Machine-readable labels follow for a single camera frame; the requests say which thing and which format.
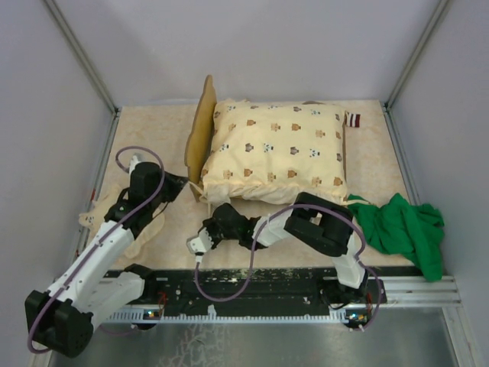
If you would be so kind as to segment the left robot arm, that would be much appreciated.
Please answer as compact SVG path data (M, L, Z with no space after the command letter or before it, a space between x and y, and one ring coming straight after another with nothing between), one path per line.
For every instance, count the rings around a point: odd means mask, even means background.
M157 208L172 203L188 181L154 162L132 164L129 185L108 208L85 250L46 291L32 291L26 298L32 353L53 350L74 358L115 311L133 300L148 304L157 298L159 285L142 265L127 267L111 281L103 278L127 248L150 231L160 231L153 225L163 218Z

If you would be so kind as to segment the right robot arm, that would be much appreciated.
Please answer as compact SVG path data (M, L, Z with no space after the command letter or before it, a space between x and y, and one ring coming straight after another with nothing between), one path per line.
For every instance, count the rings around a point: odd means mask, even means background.
M332 259L346 300L356 303L368 294L368 271L360 260L367 245L364 233L349 209L310 193L302 192L293 204L260 217L248 218L231 204L222 204L186 245L200 265L204 254L221 241L235 240L251 251L249 271L253 271L257 249L288 238L298 239Z

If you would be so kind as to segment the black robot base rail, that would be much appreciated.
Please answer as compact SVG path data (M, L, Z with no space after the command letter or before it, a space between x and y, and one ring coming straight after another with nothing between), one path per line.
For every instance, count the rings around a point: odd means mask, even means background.
M333 268L156 270L150 292L120 307L111 324L339 323L364 326L389 308L461 306L454 278L428 282L412 267L376 270L363 291L338 285Z

